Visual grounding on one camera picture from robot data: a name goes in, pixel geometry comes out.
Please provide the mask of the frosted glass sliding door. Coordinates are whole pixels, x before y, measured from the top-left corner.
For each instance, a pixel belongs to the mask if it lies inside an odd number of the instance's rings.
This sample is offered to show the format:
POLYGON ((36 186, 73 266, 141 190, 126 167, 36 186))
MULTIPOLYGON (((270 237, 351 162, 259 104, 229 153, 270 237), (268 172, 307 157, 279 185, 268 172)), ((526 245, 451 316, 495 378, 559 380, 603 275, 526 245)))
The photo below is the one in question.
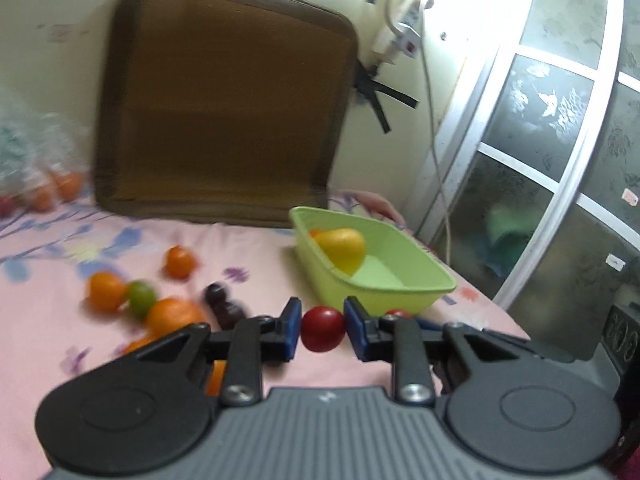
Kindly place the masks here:
POLYGON ((591 358, 639 298, 639 0, 436 0, 461 71, 405 215, 534 339, 591 358))

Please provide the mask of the clear plastic fruit bag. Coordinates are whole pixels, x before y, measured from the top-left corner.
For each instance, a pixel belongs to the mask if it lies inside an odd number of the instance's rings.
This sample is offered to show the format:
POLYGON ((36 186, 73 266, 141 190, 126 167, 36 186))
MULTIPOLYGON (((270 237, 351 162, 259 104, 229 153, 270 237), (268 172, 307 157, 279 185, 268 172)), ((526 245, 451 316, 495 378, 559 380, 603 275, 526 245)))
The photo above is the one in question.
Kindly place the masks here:
POLYGON ((1 89, 1 215, 49 212, 81 196, 90 169, 90 131, 55 113, 40 113, 1 89))

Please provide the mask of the large orange front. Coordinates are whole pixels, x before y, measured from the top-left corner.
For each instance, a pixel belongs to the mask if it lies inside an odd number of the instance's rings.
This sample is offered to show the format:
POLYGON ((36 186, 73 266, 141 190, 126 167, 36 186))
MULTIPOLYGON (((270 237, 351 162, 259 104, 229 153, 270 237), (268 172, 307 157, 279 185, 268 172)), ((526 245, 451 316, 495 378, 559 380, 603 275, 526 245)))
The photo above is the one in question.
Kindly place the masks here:
POLYGON ((144 325, 151 336, 160 338, 184 326, 205 321, 202 309, 193 302, 168 297, 154 304, 145 317, 144 325))

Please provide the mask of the green lime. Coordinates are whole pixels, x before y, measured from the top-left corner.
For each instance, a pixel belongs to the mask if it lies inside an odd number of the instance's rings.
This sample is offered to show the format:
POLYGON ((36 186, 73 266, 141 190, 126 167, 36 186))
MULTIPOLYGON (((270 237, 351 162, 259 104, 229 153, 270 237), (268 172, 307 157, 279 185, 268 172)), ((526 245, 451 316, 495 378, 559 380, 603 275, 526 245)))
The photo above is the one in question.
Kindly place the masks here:
POLYGON ((157 303, 157 293, 146 281, 132 281, 127 285, 127 304, 131 315, 144 320, 149 310, 157 303))

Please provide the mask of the pink deer-print bedsheet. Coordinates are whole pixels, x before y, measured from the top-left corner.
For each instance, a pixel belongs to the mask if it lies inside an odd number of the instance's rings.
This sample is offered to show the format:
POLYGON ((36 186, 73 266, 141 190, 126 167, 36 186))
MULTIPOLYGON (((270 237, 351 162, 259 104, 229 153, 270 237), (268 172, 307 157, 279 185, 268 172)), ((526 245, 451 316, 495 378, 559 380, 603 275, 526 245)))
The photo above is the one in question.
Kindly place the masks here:
POLYGON ((197 302, 213 282, 251 315, 278 313, 298 297, 319 300, 288 229, 134 220, 85 198, 47 214, 20 211, 1 222, 1 474, 38 479, 49 469, 35 435, 39 402, 57 385, 117 358, 146 331, 126 314, 85 305, 92 274, 146 281, 158 298, 197 302), (190 250, 190 278, 164 274, 165 252, 190 250))

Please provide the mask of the orange tangerine left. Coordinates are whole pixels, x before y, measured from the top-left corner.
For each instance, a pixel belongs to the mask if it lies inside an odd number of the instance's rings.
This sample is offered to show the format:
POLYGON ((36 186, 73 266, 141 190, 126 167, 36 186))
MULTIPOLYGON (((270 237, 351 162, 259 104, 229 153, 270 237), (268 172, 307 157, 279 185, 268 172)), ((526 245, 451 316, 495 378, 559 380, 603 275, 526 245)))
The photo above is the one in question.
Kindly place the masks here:
POLYGON ((126 301, 126 283, 112 272, 96 272, 88 279, 89 307, 99 313, 115 313, 126 301))

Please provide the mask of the white power strip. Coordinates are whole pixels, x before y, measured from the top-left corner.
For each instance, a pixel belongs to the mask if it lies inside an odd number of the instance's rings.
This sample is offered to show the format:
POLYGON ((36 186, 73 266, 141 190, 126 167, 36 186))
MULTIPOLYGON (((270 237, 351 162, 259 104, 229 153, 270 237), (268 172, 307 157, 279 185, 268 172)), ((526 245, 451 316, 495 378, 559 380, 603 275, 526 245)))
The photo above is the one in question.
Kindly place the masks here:
POLYGON ((422 0, 383 0, 382 24, 372 46, 372 64, 394 64, 399 55, 415 58, 421 49, 422 0))

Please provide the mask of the dark purple plum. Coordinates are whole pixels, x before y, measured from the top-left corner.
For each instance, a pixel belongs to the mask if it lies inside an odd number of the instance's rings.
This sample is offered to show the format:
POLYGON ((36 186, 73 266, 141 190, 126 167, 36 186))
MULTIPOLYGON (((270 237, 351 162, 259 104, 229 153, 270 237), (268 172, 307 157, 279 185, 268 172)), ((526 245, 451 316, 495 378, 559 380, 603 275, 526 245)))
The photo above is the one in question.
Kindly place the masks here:
POLYGON ((248 318, 245 307, 229 297, 228 289, 222 283, 208 284, 203 290, 203 300, 221 330, 233 330, 248 318))

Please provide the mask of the yellow lemon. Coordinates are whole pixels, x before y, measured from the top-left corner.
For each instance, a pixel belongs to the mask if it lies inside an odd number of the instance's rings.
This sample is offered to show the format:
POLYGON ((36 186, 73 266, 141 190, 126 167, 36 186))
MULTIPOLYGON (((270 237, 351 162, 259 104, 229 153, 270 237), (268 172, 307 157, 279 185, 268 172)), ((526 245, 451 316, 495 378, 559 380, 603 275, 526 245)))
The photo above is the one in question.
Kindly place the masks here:
POLYGON ((366 240, 355 229, 323 231, 314 241, 337 270, 349 276, 360 269, 367 255, 366 240))

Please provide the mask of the red cherry tomato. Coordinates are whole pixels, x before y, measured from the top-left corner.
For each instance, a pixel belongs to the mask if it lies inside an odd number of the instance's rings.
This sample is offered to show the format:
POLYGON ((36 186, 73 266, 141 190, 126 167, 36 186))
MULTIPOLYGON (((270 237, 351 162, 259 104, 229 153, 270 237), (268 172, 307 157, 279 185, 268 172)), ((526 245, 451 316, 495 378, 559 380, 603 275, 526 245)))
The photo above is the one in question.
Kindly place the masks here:
POLYGON ((396 318, 414 318, 414 315, 406 312, 405 310, 401 310, 401 309, 388 310, 387 312, 385 312, 384 315, 385 316, 396 316, 396 318))

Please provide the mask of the small orange tangerine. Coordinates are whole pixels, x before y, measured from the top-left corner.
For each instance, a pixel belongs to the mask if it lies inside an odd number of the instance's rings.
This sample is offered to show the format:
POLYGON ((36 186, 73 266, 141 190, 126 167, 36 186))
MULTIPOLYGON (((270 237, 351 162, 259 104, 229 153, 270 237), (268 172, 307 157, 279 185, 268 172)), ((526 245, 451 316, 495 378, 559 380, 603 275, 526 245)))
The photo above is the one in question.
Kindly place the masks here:
POLYGON ((168 278, 178 281, 187 280, 197 265, 192 252, 182 246, 172 246, 165 252, 164 274, 168 278))

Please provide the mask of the brown seat cushion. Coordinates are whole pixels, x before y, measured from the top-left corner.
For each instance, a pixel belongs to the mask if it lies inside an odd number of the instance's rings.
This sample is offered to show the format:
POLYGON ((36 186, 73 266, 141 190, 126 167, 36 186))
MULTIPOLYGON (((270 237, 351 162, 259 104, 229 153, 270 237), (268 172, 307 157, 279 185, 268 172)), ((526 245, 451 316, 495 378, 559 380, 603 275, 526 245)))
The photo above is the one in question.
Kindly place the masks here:
POLYGON ((357 54, 348 18, 302 0, 119 0, 96 202, 244 226, 325 207, 357 54))

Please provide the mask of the green plastic basket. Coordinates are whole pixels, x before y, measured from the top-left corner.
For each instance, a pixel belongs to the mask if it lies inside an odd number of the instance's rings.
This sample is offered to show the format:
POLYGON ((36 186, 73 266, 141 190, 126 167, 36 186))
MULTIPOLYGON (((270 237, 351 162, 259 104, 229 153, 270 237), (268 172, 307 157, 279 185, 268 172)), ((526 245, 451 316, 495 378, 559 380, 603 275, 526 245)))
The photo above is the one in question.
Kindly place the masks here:
POLYGON ((453 292, 456 279, 411 236, 388 223, 312 207, 290 210, 300 266, 322 304, 341 310, 357 297, 373 315, 402 309, 419 314, 453 292), (340 270, 310 235, 352 229, 362 235, 366 253, 358 270, 340 270))

